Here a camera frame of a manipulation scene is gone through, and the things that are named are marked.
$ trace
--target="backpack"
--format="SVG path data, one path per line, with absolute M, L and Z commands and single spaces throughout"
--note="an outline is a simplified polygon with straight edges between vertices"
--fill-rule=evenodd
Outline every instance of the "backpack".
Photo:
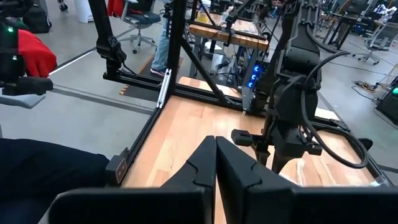
M 36 4 L 24 15 L 22 21 L 34 34 L 46 34 L 52 26 L 47 13 Z

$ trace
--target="desk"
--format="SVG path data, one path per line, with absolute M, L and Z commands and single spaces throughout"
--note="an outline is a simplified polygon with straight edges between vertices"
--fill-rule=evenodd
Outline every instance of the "desk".
M 220 24 L 221 15 L 210 13 L 210 17 L 214 20 L 215 24 Z M 256 25 L 253 22 L 244 21 L 238 19 L 232 26 L 236 31 L 245 32 L 248 34 L 259 35 Z M 198 55 L 201 48 L 202 38 L 227 42 L 229 34 L 221 32 L 217 29 L 207 28 L 201 25 L 191 24 L 189 26 L 189 32 L 195 36 L 195 45 L 193 48 L 193 53 Z M 259 40 L 252 37 L 246 37 L 244 35 L 235 34 L 231 37 L 231 44 L 247 47 L 250 49 L 266 49 L 268 46 L 268 41 Z M 190 77 L 193 77 L 196 72 L 196 67 L 191 63 Z
M 205 84 L 199 80 L 183 77 L 180 83 L 206 89 Z M 320 109 L 317 116 L 336 117 L 334 113 Z M 171 96 L 122 187 L 159 187 L 181 168 L 205 136 L 224 136 L 231 140 L 233 129 L 246 129 L 253 134 L 260 134 L 263 125 L 264 118 L 244 116 L 239 111 Z M 319 134 L 337 154 L 350 161 L 359 161 L 345 138 L 325 132 Z M 254 157 L 254 151 L 250 147 L 240 148 Z M 271 146 L 269 150 L 272 154 L 274 148 Z M 267 167 L 271 166 L 271 160 L 269 159 Z M 348 168 L 325 152 L 321 156 L 310 156 L 306 153 L 302 159 L 290 161 L 281 173 L 305 186 L 367 185 L 374 181 L 367 169 Z M 218 189 L 215 223 L 226 223 Z

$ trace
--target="red cloth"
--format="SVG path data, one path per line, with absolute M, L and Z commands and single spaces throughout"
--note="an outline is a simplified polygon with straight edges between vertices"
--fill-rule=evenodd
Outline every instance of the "red cloth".
M 55 54 L 31 32 L 19 29 L 18 44 L 29 76 L 47 78 L 57 66 Z
M 123 0 L 109 0 L 108 1 L 108 16 L 121 17 L 123 13 Z

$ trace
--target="concrete floor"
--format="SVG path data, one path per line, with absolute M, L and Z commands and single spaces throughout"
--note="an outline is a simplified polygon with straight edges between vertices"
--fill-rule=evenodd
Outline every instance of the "concrete floor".
M 53 27 L 49 34 L 39 37 L 58 57 L 58 64 L 68 62 L 95 46 L 97 33 L 93 23 L 82 24 L 77 21 L 72 0 L 65 1 L 68 12 L 60 12 L 55 0 L 47 1 L 49 16 Z M 155 12 L 162 7 L 157 2 Z M 128 25 L 111 18 L 115 35 L 128 30 Z M 158 39 L 161 26 L 154 24 L 142 31 L 143 35 Z M 275 34 L 279 36 L 281 28 Z M 276 41 L 271 42 L 274 49 Z M 343 48 L 352 52 L 364 52 L 363 41 L 349 35 Z M 127 53 L 127 66 L 133 70 L 139 67 L 154 53 L 155 48 L 142 44 L 137 55 L 127 42 L 122 44 Z M 371 155 L 377 163 L 398 168 L 398 132 L 373 112 L 375 105 L 355 93 L 353 81 L 362 80 L 375 83 L 390 72 L 397 59 L 397 49 L 390 52 L 376 52 L 383 61 L 379 65 L 367 65 L 351 56 L 341 57 L 322 69 L 323 82 L 320 93 L 326 101 L 319 107 L 332 106 L 348 123 L 357 137 L 371 138 L 374 146 Z M 329 54 L 322 52 L 325 58 Z M 188 75 L 190 59 L 185 52 L 185 60 L 180 75 Z M 46 99 L 35 108 L 26 110 L 0 105 L 0 123 L 3 135 L 7 138 L 31 138 L 55 142 L 78 149 L 97 152 L 111 157 L 125 147 L 129 147 L 141 131 L 154 109 L 154 103 L 119 95 L 124 86 L 120 83 L 102 79 L 105 61 L 96 52 L 86 54 L 81 59 L 54 72 L 50 78 L 55 90 L 47 93 Z M 387 176 L 398 184 L 398 174 L 386 172 Z

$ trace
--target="sneaker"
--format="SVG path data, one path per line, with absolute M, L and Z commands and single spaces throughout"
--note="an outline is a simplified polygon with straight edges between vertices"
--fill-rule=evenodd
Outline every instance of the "sneaker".
M 152 74 L 160 75 L 160 76 L 163 77 L 164 74 L 166 73 L 166 68 L 164 68 L 164 69 L 150 68 L 150 72 L 151 72 Z

